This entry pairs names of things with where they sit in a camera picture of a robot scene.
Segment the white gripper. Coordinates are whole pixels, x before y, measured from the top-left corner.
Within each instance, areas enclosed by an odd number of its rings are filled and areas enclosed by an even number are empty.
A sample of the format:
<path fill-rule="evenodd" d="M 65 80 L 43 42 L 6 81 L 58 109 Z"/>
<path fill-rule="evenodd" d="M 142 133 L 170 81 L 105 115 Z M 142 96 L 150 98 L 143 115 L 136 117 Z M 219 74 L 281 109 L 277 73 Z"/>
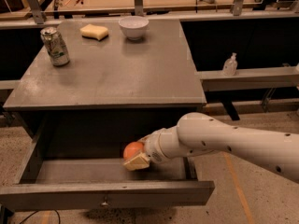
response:
<path fill-rule="evenodd" d="M 123 166 L 128 171 L 135 171 L 148 168 L 150 166 L 150 161 L 156 164 L 170 161 L 160 147 L 160 138 L 162 137 L 163 131 L 164 129 L 161 129 L 140 138 L 138 142 L 144 143 L 144 148 L 148 156 L 143 152 L 138 153 L 125 161 Z"/>

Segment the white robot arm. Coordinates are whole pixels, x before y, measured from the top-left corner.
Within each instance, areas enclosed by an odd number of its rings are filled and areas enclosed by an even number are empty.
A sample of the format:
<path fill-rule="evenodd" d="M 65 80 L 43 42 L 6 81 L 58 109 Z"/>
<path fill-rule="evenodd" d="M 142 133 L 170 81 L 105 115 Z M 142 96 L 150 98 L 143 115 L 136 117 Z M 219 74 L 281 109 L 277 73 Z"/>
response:
<path fill-rule="evenodd" d="M 299 135 L 242 128 L 202 113 L 181 117 L 176 126 L 162 128 L 131 144 L 123 152 L 129 170 L 148 168 L 174 158 L 223 151 L 276 175 L 299 182 Z"/>

